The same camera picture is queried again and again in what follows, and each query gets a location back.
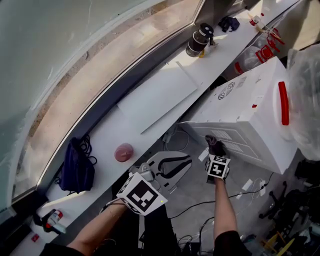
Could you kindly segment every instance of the plastic bag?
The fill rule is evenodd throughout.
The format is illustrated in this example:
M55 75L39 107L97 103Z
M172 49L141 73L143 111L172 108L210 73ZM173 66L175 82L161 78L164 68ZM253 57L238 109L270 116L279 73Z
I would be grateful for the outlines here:
M320 160L320 44L298 51L290 49L289 127L303 155Z

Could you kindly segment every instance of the window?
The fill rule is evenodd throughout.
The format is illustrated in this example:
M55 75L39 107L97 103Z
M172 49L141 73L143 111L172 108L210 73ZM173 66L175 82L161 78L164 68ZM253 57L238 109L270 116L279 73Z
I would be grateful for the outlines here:
M63 10L63 14L59 14L62 18L58 19L65 20L59 23L59 28L52 24L53 21L46 22L49 28L59 30L57 33L53 31L59 37L48 38L47 43L56 40L54 43L61 44L61 50L56 47L46 58L36 56L34 59L40 61L42 67L39 66L38 72L45 72L46 79L41 80L44 87L34 88L33 92L37 92L38 97L29 101L33 105L30 116L34 121L27 130L27 138L16 165L13 198L35 187L66 134L119 74L159 42L193 22L201 0L165 0L153 5L151 3L158 1L127 0L121 1L121 6L117 6L119 1L104 1L109 5L95 0L75 1L74 5L67 6L70 8L69 16L64 15L68 8L59 2L60 5L48 4L53 10L45 13L49 19L54 17L52 19L56 20L59 8ZM114 10L108 16L110 8ZM48 28L43 25L38 29L34 31L34 36L40 37L39 33ZM88 31L87 35L80 35L81 30ZM65 44L73 44L73 50L64 52ZM85 48L84 45L90 44L93 45L87 47L88 50L77 58L70 69L67 68L68 63L62 65L70 54L76 58L78 52Z

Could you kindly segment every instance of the dark blue bag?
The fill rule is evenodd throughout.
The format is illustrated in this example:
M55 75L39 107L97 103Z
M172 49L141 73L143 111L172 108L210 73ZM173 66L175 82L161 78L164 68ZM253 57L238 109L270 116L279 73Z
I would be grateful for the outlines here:
M63 191L74 191L79 194L81 191L89 191L94 183L95 168L97 159L90 156L92 147L90 138L87 135L83 142L72 138L66 149L64 164L59 179L59 186Z

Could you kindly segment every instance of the red bottle handle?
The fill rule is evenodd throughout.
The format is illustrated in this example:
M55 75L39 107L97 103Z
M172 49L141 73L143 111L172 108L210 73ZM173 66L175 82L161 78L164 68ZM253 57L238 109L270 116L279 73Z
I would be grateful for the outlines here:
M289 101L285 82L279 82L279 93L281 100L281 122L284 126L289 125Z

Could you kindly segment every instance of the gray floor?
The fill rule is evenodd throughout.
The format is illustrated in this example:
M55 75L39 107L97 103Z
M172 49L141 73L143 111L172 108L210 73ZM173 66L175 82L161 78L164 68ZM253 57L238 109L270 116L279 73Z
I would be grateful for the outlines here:
M169 150L179 150L184 148L187 142L187 135L185 133L176 133L170 143L167 144ZM191 137L186 149L183 151L192 157L192 167L186 173L186 175L178 182L177 189L168 197L166 204L167 214L169 217L173 217L187 207L204 202L213 201L215 199L215 186L207 184L207 174L205 172L205 160L201 162L198 156L205 148L199 145ZM143 156L140 161L146 161L150 156L158 151L163 150L162 141L157 141ZM293 188L302 187L302 182L294 177L294 171L297 163L303 158L298 151L294 161L290 168L284 175L273 174L269 185L266 187L266 193L263 196L259 196L257 199L252 199L250 194L242 195L241 198L231 198L234 211L237 217L238 231L240 235L256 234L258 237L262 237L263 234L272 225L272 221L268 219L261 220L258 218L259 213L264 212L272 205L272 200L269 197L269 191L273 190L275 195L278 196L283 188L283 181L287 181L288 190ZM230 173L226 180L226 188L228 194L235 195L242 190L243 185L248 179L255 181L261 178L268 182L271 172L242 161L235 156L231 156ZM253 190L259 189L258 180ZM76 219L68 228L67 234L58 236L54 243L66 245L76 236L76 234L93 219L101 209L101 207L110 200L111 192L106 191L94 204L92 204L79 218ZM185 235L191 235L193 241L199 240L199 229L203 225L206 219L214 216L215 204L202 204L191 208L186 213L172 220L173 230L176 233L177 238L182 238ZM201 233L202 250L210 251L214 247L213 242L213 228L214 222L208 222Z

